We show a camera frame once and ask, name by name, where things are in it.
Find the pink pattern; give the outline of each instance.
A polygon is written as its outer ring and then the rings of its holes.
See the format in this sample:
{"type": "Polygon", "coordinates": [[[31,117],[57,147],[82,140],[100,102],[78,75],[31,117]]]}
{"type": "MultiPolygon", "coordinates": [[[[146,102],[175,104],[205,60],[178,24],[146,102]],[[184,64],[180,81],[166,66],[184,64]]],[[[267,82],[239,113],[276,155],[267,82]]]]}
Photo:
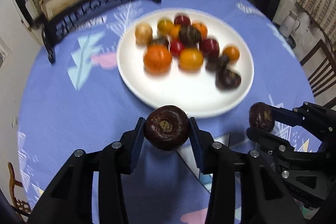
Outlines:
{"type": "Polygon", "coordinates": [[[93,65],[100,65],[103,69],[114,69],[117,66],[117,54],[108,52],[91,57],[93,65]]]}
{"type": "Polygon", "coordinates": [[[204,224],[207,211],[208,208],[205,208],[196,212],[187,213],[181,216],[181,222],[188,224],[204,224]]]}

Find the curtain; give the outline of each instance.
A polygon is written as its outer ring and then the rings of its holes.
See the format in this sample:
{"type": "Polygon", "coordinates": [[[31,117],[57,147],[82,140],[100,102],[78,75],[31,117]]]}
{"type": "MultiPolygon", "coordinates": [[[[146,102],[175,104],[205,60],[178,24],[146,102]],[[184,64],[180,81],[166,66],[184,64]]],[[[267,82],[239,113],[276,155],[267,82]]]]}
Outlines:
{"type": "Polygon", "coordinates": [[[336,0],[296,0],[336,46],[336,0]]]}

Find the tablecloth pattern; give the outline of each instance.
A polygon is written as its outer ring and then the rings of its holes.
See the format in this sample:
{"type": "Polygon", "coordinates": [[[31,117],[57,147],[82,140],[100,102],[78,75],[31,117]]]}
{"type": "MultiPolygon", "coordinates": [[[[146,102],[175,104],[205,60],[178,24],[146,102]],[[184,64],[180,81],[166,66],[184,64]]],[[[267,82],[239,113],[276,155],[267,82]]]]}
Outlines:
{"type": "MultiPolygon", "coordinates": [[[[250,92],[235,109],[213,118],[197,119],[214,138],[231,133],[230,148],[248,152],[248,110],[255,102],[292,109],[314,102],[306,76],[276,27],[247,0],[137,0],[78,26],[55,47],[50,65],[41,49],[31,69],[21,102],[18,156],[20,173],[33,208],[71,153],[102,150],[132,130],[150,107],[123,83],[116,63],[119,39],[132,21],[161,8],[204,11],[233,27],[249,46],[255,66],[250,92]]],[[[276,123],[273,133],[291,142],[296,151],[316,151],[319,140],[302,128],[276,123]]],[[[153,147],[147,140],[138,166],[122,176],[130,224],[202,224],[206,216],[211,176],[194,175],[177,153],[153,147]]],[[[93,223],[98,224],[97,174],[92,194],[93,223]]],[[[236,177],[239,188],[239,176],[236,177]]],[[[240,220],[236,193],[236,223],[240,220]]]]}

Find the orange tomato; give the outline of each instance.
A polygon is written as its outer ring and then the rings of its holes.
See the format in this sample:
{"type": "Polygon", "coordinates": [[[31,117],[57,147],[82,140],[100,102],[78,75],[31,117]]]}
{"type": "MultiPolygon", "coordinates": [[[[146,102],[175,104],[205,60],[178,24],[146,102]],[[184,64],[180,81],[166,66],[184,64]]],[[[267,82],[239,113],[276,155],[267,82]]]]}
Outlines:
{"type": "Polygon", "coordinates": [[[172,56],[169,50],[158,44],[149,47],[143,57],[145,69],[152,74],[161,74],[168,71],[171,61],[172,56]]]}
{"type": "Polygon", "coordinates": [[[206,25],[202,22],[194,22],[192,24],[192,26],[194,28],[196,28],[197,30],[199,30],[199,32],[202,35],[202,39],[206,39],[207,35],[208,35],[208,28],[206,27],[206,25]]]}
{"type": "Polygon", "coordinates": [[[230,60],[230,63],[235,63],[240,57],[240,53],[237,47],[227,46],[223,49],[223,54],[226,54],[230,60]]]}
{"type": "Polygon", "coordinates": [[[186,48],[180,53],[179,65],[183,70],[198,70],[203,60],[203,54],[197,48],[186,48]]]}
{"type": "Polygon", "coordinates": [[[170,36],[172,39],[179,39],[179,31],[181,29],[181,25],[174,25],[170,30],[170,36]]]}

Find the red tomato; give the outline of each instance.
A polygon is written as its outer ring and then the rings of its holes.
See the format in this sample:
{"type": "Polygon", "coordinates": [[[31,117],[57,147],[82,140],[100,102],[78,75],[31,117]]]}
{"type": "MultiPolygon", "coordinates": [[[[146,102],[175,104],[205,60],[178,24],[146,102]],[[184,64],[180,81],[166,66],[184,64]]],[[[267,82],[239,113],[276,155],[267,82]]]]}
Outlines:
{"type": "Polygon", "coordinates": [[[179,57],[180,53],[184,50],[184,45],[180,40],[173,40],[170,42],[170,53],[172,56],[179,57]]]}
{"type": "Polygon", "coordinates": [[[190,18],[187,15],[177,14],[175,15],[174,25],[190,25],[190,18]]]}
{"type": "Polygon", "coordinates": [[[204,56],[210,56],[210,55],[218,56],[219,45],[215,39],[207,38],[199,43],[199,50],[203,53],[204,56]]]}

